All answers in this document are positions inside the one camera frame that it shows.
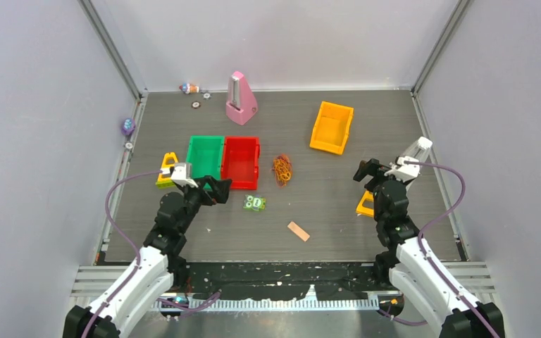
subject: yellow plastic object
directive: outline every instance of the yellow plastic object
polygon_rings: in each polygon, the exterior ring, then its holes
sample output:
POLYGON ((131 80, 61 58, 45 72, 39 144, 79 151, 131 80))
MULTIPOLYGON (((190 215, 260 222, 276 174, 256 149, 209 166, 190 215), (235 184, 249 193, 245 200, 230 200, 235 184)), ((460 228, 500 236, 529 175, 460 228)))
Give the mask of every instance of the yellow plastic object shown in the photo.
POLYGON ((351 127, 353 119, 354 109, 352 107, 323 101, 321 109, 318 111, 316 123, 314 123, 314 129, 312 129, 310 148, 342 155, 347 139, 349 139, 349 127, 351 127))
POLYGON ((372 203, 374 203, 374 196, 368 190, 366 190, 366 192, 364 192, 364 196, 362 196, 362 199, 360 200, 360 203, 358 203, 358 207, 356 208, 356 212, 360 213, 361 215, 374 218, 374 209, 366 208, 365 206, 363 206, 364 202, 372 202, 372 203))
MULTIPOLYGON (((161 170, 169 169, 173 167, 177 162, 177 156, 175 153, 166 153, 163 157, 163 164, 161 164, 161 170)), ((168 187, 175 186, 175 183, 171 180, 171 174, 158 174, 158 179, 156 180, 156 186, 159 189, 164 189, 168 187)))

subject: plastic bin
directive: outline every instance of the plastic bin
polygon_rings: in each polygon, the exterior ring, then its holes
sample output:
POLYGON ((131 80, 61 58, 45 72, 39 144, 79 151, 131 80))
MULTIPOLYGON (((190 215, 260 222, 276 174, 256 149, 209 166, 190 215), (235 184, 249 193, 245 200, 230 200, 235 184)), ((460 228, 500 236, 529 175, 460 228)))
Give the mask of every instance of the plastic bin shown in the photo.
POLYGON ((258 137, 227 136, 223 150, 220 177, 233 180, 231 189, 256 190, 258 188, 258 137))
POLYGON ((342 155, 353 119, 352 107, 323 101, 312 129, 310 147, 342 155))
POLYGON ((220 179, 224 136, 192 136, 189 139, 186 162, 192 164, 192 178, 210 175, 220 179))

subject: metal corner post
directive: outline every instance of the metal corner post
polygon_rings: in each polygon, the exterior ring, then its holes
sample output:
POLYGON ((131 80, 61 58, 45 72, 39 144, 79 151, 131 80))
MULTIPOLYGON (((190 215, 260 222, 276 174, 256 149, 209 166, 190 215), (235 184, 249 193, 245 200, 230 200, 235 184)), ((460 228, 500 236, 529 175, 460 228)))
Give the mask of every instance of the metal corner post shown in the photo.
POLYGON ((444 29, 442 30, 440 37, 435 47, 433 48, 433 51, 430 53, 428 60, 426 61, 426 63, 424 64, 424 67, 422 68, 422 71, 420 72, 420 76, 418 77, 418 79, 416 80, 416 83, 411 88, 411 93, 413 94, 413 96, 418 96, 420 89, 424 85, 426 78, 430 74, 430 71, 433 69, 442 50, 445 48, 445 46, 451 39, 451 36, 455 32, 455 29, 461 22, 461 19, 464 17, 468 7, 471 5, 472 2, 473 0, 458 0, 457 1, 457 5, 455 6, 453 13, 449 17, 447 24, 444 26, 444 29))
POLYGON ((101 42, 103 43, 104 48, 111 57, 111 60, 115 64, 117 70, 119 70, 119 73, 123 78, 123 81, 125 81, 125 84, 128 86, 128 89, 135 97, 136 101, 139 101, 142 98, 142 93, 138 89, 134 78, 130 74, 128 67, 125 65, 125 62, 123 62, 123 59, 119 54, 119 50, 117 50, 113 39, 106 30, 100 15, 98 14, 97 10, 94 7, 94 4, 92 3, 92 0, 77 0, 77 2, 79 2, 84 9, 88 20, 96 30, 101 42))

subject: toy figurine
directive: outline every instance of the toy figurine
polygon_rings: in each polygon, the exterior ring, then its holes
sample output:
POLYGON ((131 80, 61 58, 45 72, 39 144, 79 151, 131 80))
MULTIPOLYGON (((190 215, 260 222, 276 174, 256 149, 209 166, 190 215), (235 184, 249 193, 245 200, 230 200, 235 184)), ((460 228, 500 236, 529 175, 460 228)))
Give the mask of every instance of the toy figurine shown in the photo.
POLYGON ((121 131, 125 136, 130 136, 134 129, 136 129, 136 122, 134 122, 133 118, 126 118, 125 121, 123 121, 123 126, 121 127, 121 131))
POLYGON ((246 195, 246 200, 244 201, 244 209, 260 211, 260 210, 264 210, 265 207, 266 207, 266 199, 262 199, 260 195, 256 195, 256 196, 246 195))
POLYGON ((199 93, 200 87, 193 85, 191 83, 184 83, 179 86, 179 89, 183 92, 183 94, 191 94, 191 93, 199 93))

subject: black scuffed surface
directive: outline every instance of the black scuffed surface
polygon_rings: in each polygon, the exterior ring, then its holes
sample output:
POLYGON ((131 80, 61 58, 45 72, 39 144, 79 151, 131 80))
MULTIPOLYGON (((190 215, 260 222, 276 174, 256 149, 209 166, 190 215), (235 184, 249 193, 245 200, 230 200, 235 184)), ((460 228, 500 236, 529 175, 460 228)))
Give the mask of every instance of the black scuffed surface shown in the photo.
POLYGON ((189 270, 196 299, 221 290, 224 300, 289 301, 304 298, 311 284, 319 301, 367 299, 365 292, 390 289, 376 284, 362 263, 190 263, 189 270))

